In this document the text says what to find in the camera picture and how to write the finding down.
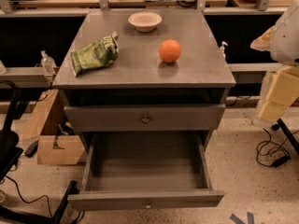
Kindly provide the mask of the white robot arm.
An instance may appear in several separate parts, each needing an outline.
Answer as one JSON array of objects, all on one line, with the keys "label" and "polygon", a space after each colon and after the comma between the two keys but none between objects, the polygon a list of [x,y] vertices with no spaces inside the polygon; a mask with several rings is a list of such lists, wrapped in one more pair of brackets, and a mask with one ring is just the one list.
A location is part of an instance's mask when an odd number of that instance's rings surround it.
[{"label": "white robot arm", "polygon": [[294,0],[276,23],[250,47],[269,51],[282,66],[263,79],[261,101],[254,123],[269,127],[277,122],[299,97],[299,0]]}]

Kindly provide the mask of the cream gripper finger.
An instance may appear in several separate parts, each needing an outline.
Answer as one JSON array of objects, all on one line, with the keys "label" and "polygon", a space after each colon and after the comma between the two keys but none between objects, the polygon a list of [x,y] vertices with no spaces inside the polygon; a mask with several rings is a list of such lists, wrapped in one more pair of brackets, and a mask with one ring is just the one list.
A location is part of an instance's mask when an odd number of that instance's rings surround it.
[{"label": "cream gripper finger", "polygon": [[272,75],[257,120],[275,123],[299,97],[299,68],[284,66]]},{"label": "cream gripper finger", "polygon": [[269,51],[271,49],[271,40],[275,29],[270,27],[258,38],[254,39],[250,47],[258,51]]}]

